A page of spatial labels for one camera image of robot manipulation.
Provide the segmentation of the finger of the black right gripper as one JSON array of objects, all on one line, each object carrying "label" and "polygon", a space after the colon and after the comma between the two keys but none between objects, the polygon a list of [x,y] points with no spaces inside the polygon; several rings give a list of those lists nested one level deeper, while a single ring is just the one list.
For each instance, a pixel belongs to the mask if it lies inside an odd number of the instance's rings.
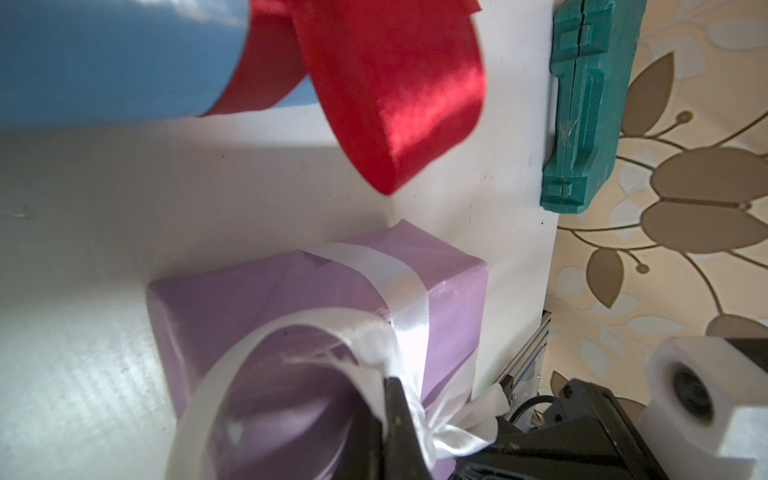
[{"label": "finger of the black right gripper", "polygon": [[499,419],[496,441],[459,459],[453,479],[666,479],[613,393],[578,379],[526,432]]}]

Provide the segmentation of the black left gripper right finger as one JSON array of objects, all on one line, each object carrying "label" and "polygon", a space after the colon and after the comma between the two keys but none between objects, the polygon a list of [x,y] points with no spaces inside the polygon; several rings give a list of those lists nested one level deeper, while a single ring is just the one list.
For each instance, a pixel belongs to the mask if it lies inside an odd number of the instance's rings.
[{"label": "black left gripper right finger", "polygon": [[402,382],[384,381],[387,433],[382,446],[383,478],[386,480],[431,480],[424,461]]}]

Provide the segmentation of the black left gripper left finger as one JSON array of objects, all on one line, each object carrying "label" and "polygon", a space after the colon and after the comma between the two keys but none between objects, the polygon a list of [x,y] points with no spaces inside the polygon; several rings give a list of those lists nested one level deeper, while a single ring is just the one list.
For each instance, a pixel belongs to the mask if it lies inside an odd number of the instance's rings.
[{"label": "black left gripper left finger", "polygon": [[382,467],[382,424],[367,404],[357,409],[348,431],[333,480],[380,480]]}]

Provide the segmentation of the purple gift box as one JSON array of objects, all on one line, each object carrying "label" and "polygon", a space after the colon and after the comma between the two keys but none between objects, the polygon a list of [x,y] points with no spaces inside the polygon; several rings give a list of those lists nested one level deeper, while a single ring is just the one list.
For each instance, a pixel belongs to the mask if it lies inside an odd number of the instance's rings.
[{"label": "purple gift box", "polygon": [[[430,406],[465,360],[473,357],[476,365],[487,264],[407,221],[337,242],[394,257],[423,282],[430,339],[421,403]],[[309,254],[308,248],[316,245],[148,286],[150,322],[179,420],[223,354],[270,322],[328,307],[389,319],[386,304],[369,281]],[[354,412],[365,402],[344,374],[307,361],[326,355],[352,356],[333,336],[304,326],[280,330],[259,345],[228,391],[203,456],[203,479],[332,475]],[[439,460],[430,470],[433,477],[447,478],[454,459]]]}]

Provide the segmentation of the white satin ribbon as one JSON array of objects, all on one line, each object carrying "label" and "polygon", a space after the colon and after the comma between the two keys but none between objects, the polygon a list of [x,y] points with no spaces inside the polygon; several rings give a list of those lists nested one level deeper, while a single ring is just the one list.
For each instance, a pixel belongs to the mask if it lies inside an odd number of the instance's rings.
[{"label": "white satin ribbon", "polygon": [[325,243],[308,253],[341,264],[365,277],[386,304],[390,317],[349,308],[316,308],[283,316],[237,342],[202,379],[178,421],[165,476],[203,479],[203,459],[232,383],[248,357],[272,334],[294,326],[323,331],[350,351],[350,358],[311,357],[309,363],[333,368],[356,388],[387,433],[384,381],[398,378],[429,471],[446,458],[467,457],[493,444],[499,416],[509,404],[499,384],[472,399],[475,359],[469,357],[425,407],[421,392],[430,339],[427,290],[405,263],[365,246]]}]

